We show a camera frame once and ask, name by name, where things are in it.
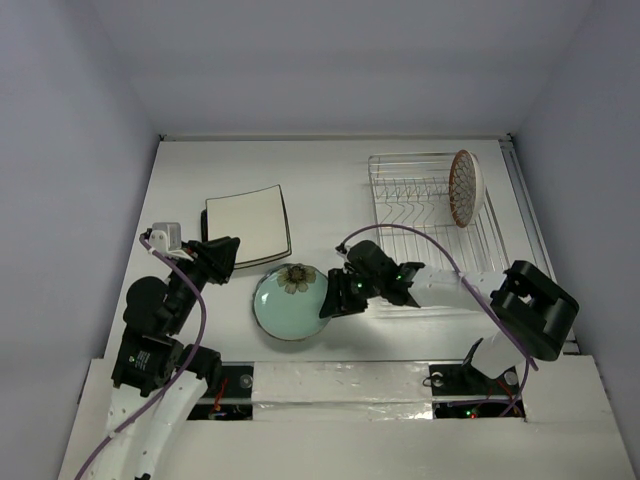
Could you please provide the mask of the black floral square plate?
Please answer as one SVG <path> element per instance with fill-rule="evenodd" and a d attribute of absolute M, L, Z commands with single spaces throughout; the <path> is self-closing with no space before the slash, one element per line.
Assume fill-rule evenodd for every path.
<path fill-rule="evenodd" d="M 201 241 L 208 242 L 209 228 L 208 228 L 208 212 L 206 209 L 202 210 L 200 214 L 200 231 L 201 231 Z"/>

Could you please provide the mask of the white square plate black rim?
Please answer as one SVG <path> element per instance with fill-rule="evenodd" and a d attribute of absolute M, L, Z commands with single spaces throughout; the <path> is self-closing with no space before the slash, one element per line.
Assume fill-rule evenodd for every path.
<path fill-rule="evenodd" d="M 253 266 L 291 254 L 289 220 L 279 184 L 235 201 L 232 234 L 240 240 L 236 266 Z"/>

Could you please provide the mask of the light blue flower plate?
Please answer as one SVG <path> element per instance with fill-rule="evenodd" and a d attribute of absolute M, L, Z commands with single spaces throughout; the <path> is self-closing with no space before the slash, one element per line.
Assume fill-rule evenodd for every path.
<path fill-rule="evenodd" d="M 265 275 L 254 291 L 252 310 L 258 326 L 281 341 L 303 341 L 321 332 L 328 288 L 325 274 L 313 266 L 287 263 Z"/>

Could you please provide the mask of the white petal pattern bowl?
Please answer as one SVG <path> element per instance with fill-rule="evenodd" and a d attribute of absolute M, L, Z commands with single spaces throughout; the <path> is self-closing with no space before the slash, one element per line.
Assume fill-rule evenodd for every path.
<path fill-rule="evenodd" d="M 449 207 L 459 228 L 468 227 L 485 202 L 486 187 L 478 158 L 459 150 L 451 163 L 448 180 Z"/>

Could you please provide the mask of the teal scalloped plate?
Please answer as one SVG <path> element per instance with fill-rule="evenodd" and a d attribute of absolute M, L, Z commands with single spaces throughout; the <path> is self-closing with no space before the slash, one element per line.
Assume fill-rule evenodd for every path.
<path fill-rule="evenodd" d="M 328 324 L 319 317 L 323 300 L 311 294 L 260 294 L 253 302 L 258 328 L 271 339 L 299 343 L 319 334 Z"/>

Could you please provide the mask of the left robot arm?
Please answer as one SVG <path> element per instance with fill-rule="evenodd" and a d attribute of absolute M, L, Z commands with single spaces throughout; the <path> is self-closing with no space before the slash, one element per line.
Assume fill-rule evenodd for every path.
<path fill-rule="evenodd" d="M 157 478 L 196 403 L 224 388 L 220 353 L 201 344 L 202 291 L 230 280 L 239 238 L 184 242 L 156 224 L 139 241 L 170 274 L 142 277 L 126 293 L 105 434 L 78 479 Z"/>

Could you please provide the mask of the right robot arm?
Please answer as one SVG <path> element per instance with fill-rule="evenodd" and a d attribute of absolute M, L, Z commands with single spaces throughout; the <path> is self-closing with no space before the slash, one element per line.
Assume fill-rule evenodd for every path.
<path fill-rule="evenodd" d="M 372 241 L 341 248 L 345 264 L 328 273 L 322 319 L 364 312 L 372 298 L 410 308 L 449 307 L 486 314 L 496 333 L 476 341 L 460 368 L 462 384 L 482 392 L 505 371 L 558 359 L 578 302 L 538 267 L 517 260 L 502 272 L 396 263 Z"/>

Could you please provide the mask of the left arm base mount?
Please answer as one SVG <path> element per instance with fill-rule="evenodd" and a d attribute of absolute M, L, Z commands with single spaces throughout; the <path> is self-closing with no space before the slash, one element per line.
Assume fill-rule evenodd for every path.
<path fill-rule="evenodd" d="M 249 421 L 253 419 L 251 400 L 254 364 L 224 362 L 217 390 L 207 391 L 191 409 L 188 421 Z"/>

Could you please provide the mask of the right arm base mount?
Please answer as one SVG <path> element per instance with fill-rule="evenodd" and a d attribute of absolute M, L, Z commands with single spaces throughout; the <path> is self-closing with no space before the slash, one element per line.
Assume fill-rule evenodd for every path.
<path fill-rule="evenodd" d="M 461 364 L 435 363 L 428 366 L 422 385 L 431 392 L 436 419 L 526 417 L 514 368 L 490 379 Z"/>

